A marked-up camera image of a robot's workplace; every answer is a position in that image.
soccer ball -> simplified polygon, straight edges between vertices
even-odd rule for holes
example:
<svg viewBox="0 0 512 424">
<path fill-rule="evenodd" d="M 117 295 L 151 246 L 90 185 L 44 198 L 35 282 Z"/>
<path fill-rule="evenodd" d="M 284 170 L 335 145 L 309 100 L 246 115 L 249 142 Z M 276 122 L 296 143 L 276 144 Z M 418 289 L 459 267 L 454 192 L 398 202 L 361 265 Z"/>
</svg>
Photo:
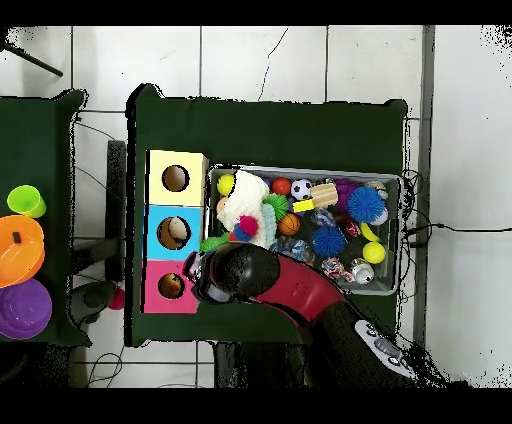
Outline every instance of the soccer ball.
<svg viewBox="0 0 512 424">
<path fill-rule="evenodd" d="M 311 199 L 311 187 L 313 184 L 309 180 L 295 180 L 292 184 L 291 195 L 297 200 Z"/>
</svg>

stacked boxes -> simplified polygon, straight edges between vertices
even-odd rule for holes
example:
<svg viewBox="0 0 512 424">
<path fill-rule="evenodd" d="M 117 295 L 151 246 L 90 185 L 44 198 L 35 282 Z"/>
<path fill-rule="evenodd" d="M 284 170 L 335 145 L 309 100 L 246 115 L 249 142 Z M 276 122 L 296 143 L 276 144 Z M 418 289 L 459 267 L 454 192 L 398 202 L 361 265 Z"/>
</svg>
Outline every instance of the stacked boxes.
<svg viewBox="0 0 512 424">
<path fill-rule="evenodd" d="M 163 150 L 150 150 L 146 157 L 149 214 L 141 310 L 193 314 L 198 300 L 183 265 L 199 251 L 208 160 L 200 153 Z"/>
</svg>

table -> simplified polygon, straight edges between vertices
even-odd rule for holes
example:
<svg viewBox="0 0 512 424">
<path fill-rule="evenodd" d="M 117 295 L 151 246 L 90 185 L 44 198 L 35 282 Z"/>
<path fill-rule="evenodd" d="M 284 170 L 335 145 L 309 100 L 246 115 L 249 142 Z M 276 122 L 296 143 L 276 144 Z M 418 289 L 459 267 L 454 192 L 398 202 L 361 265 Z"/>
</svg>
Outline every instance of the table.
<svg viewBox="0 0 512 424">
<path fill-rule="evenodd" d="M 201 303 L 196 314 L 141 314 L 145 152 L 203 153 L 212 163 L 401 174 L 403 100 L 384 105 L 329 102 L 238 102 L 163 98 L 141 84 L 127 102 L 129 120 L 126 225 L 125 344 L 145 340 L 220 340 L 297 343 L 295 326 L 260 305 Z M 396 326 L 396 294 L 352 296 L 383 329 Z"/>
<path fill-rule="evenodd" d="M 46 257 L 35 275 L 50 292 L 52 318 L 30 342 L 65 346 L 88 344 L 69 317 L 72 284 L 71 199 L 74 190 L 70 123 L 85 92 L 68 90 L 55 99 L 0 97 L 0 216 L 11 215 L 7 196 L 16 186 L 38 188 L 46 214 L 38 219 L 45 234 Z M 0 341 L 10 341 L 0 336 Z"/>
</svg>

green cup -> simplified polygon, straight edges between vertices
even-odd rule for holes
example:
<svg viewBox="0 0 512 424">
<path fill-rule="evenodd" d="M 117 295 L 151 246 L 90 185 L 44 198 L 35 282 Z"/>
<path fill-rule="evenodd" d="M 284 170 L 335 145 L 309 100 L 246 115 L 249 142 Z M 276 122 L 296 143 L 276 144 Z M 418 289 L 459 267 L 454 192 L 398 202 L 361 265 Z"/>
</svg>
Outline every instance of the green cup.
<svg viewBox="0 0 512 424">
<path fill-rule="evenodd" d="M 7 196 L 7 205 L 13 212 L 30 218 L 39 218 L 46 212 L 46 204 L 37 188 L 23 185 L 16 187 Z"/>
</svg>

tennis ball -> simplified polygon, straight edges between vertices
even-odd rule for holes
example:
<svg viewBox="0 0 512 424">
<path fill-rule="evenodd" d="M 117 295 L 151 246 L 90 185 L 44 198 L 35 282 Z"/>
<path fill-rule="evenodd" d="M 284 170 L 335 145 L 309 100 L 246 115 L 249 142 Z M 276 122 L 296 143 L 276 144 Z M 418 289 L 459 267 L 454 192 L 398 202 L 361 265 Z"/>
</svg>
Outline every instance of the tennis ball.
<svg viewBox="0 0 512 424">
<path fill-rule="evenodd" d="M 223 196 L 228 196 L 235 184 L 235 177 L 232 174 L 224 174 L 217 181 L 217 190 Z"/>
<path fill-rule="evenodd" d="M 386 249 L 376 241 L 371 241 L 363 247 L 363 258 L 371 264 L 380 264 L 385 257 Z"/>
</svg>

